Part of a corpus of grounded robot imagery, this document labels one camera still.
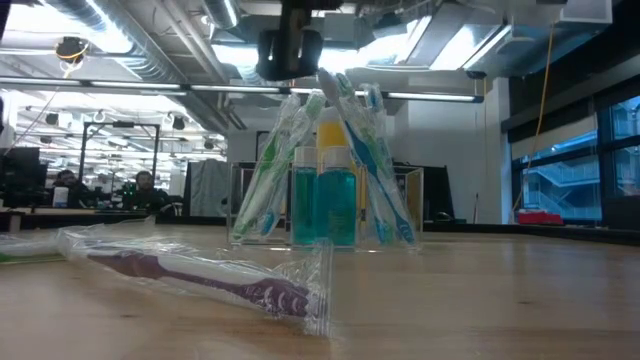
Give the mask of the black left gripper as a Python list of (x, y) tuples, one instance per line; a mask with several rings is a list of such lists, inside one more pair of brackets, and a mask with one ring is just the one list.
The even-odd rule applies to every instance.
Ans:
[(343, 3), (343, 0), (281, 0), (279, 27), (260, 33), (256, 72), (267, 81), (314, 75), (323, 38), (318, 31), (307, 29), (312, 12), (337, 10)]

